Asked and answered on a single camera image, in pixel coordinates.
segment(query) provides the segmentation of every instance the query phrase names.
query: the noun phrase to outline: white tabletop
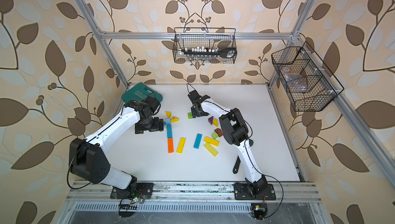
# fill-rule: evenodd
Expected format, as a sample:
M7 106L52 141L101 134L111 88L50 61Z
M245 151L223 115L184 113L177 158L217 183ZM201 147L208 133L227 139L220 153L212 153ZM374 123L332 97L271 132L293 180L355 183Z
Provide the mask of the white tabletop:
M128 129L110 148L106 156L112 166L139 181L244 181L242 165L233 174L237 153L224 137L218 138L213 157L203 146L203 139L214 132L207 117L188 119L192 103L186 85L156 85L152 89L163 95L156 117L165 119L165 111L180 119L171 123L174 153L167 152L167 132L135 134ZM251 147L260 171L280 181L299 181L279 120L266 85L197 85L200 95L208 95L226 108L238 108L252 126ZM193 148L196 135L203 135L199 149ZM176 153L180 138L186 138L182 154Z

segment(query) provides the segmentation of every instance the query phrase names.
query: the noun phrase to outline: vent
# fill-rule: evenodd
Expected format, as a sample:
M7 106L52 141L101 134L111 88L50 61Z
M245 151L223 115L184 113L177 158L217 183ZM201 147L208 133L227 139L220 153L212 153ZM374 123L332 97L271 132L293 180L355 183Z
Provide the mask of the vent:
M75 211L118 211L119 202L78 202ZM178 202L145 202L137 205L138 212L220 212L250 213L250 203L178 203Z

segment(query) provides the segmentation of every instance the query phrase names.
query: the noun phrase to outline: cable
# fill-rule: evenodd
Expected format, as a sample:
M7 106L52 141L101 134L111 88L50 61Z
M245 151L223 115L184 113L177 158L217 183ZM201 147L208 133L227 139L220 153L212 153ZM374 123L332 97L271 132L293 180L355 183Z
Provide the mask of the cable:
M70 172L70 168L72 167L73 161L74 161L74 159L76 158L78 152L81 151L81 149L82 149L83 147L84 147L84 146L82 145L81 148L79 148L79 149L77 150L76 155L73 157L72 161L70 162L69 169L67 170L66 182L67 182L67 185L70 187L70 189L73 189L73 190L82 189L82 188L84 188L85 186L87 186L88 184L91 183L91 182L89 182L89 183L87 183L86 185L84 185L84 186L82 186L82 187L78 187L78 188L72 187L72 186L70 185L70 183L69 183L69 172Z

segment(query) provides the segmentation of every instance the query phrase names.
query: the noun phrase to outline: plastic bag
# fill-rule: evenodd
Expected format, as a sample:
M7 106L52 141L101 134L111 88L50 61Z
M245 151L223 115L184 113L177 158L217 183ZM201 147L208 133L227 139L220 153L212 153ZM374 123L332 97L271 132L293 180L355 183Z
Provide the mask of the plastic bag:
M288 88L292 91L298 92L307 92L308 91L308 82L307 78L303 77L301 74L288 72L284 69L281 69L281 74L284 76L285 81L287 82Z

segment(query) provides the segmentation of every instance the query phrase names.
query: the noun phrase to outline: hanging wire basket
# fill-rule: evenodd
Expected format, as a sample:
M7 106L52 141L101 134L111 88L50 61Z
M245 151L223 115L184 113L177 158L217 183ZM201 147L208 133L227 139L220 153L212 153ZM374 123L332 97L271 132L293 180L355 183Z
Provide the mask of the hanging wire basket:
M322 111L344 90L318 54L323 65L317 66L313 62L309 56L314 53L311 48L305 42L301 47L287 47L271 55L274 69L295 111ZM323 71L333 76L338 86L332 86Z
M174 28L175 63L235 63L234 28Z

